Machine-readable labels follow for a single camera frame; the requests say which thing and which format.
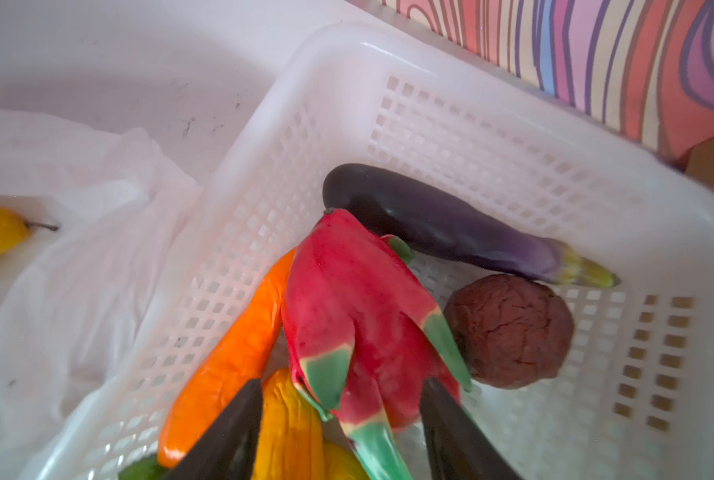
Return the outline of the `white plastic perforated basket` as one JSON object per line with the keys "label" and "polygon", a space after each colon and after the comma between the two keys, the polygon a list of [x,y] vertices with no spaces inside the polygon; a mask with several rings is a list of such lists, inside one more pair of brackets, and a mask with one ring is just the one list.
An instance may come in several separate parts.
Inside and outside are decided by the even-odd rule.
{"label": "white plastic perforated basket", "polygon": [[207,183],[121,371],[30,479],[152,457],[197,365],[328,207],[402,238],[440,304],[497,272],[576,330],[561,369],[474,384],[466,409],[525,479],[714,479],[714,194],[401,34],[333,26],[295,53]]}

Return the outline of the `purple toy eggplant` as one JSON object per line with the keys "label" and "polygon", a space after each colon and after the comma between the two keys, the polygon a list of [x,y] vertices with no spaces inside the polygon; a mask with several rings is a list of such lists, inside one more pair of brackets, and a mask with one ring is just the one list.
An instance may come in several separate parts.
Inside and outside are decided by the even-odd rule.
{"label": "purple toy eggplant", "polygon": [[554,285],[612,288],[618,276],[553,238],[521,232],[458,197],[402,174],[349,163],[322,187],[327,208],[345,209],[367,229],[417,252]]}

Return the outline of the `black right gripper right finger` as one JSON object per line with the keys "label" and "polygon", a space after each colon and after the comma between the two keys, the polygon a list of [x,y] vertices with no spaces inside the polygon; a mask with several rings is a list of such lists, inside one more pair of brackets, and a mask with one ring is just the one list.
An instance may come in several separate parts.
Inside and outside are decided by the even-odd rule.
{"label": "black right gripper right finger", "polygon": [[419,410],[433,479],[520,479],[437,378],[425,380]]}

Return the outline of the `pink toy dragon fruit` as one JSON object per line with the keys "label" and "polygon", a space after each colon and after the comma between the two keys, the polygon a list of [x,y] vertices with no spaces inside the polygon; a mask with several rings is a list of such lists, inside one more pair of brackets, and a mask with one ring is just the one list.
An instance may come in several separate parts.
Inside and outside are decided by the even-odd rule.
{"label": "pink toy dragon fruit", "polygon": [[329,208],[296,248],[283,300],[292,382],[322,420],[338,421],[372,479],[411,478],[394,435],[419,419],[428,378],[455,400],[472,387],[405,247]]}

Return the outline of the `yellow toy mango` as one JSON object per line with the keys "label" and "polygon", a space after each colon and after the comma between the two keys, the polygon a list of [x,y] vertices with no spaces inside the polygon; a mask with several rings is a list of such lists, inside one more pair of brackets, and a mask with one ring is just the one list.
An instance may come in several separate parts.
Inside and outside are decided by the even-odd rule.
{"label": "yellow toy mango", "polygon": [[324,442],[323,458],[326,480],[369,480],[357,457],[336,443]]}
{"label": "yellow toy mango", "polygon": [[274,372],[263,385],[263,415],[252,477],[325,477],[320,416],[299,394],[287,368]]}

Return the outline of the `dark red toy fruit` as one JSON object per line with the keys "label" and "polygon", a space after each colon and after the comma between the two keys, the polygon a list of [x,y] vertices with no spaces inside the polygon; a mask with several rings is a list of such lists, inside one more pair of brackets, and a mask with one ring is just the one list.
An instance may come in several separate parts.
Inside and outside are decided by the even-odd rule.
{"label": "dark red toy fruit", "polygon": [[501,389],[556,377],[575,331],[561,297],[544,285],[507,274],[455,291],[444,315],[472,377]]}

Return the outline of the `white plastic grocery bag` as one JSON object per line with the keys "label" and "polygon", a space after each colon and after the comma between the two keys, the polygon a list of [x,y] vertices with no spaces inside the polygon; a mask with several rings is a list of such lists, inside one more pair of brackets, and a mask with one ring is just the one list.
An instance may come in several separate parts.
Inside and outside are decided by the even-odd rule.
{"label": "white plastic grocery bag", "polygon": [[199,194],[141,128],[0,110],[0,205],[38,223],[0,256],[0,479],[120,370]]}

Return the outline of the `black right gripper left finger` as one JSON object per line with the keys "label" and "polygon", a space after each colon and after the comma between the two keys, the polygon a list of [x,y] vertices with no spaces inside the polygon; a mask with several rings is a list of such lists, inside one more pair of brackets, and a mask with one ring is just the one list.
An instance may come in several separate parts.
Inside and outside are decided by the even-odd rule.
{"label": "black right gripper left finger", "polygon": [[165,479],[251,479],[263,413],[262,382],[249,380]]}

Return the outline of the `orange toy carrot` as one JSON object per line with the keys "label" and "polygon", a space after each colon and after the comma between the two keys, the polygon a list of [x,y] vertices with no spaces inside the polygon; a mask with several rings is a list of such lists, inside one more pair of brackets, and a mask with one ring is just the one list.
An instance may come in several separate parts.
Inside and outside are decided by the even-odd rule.
{"label": "orange toy carrot", "polygon": [[158,463],[175,467],[244,384],[260,378],[282,328],[281,308],[295,252],[268,271],[252,299],[176,398],[159,436]]}

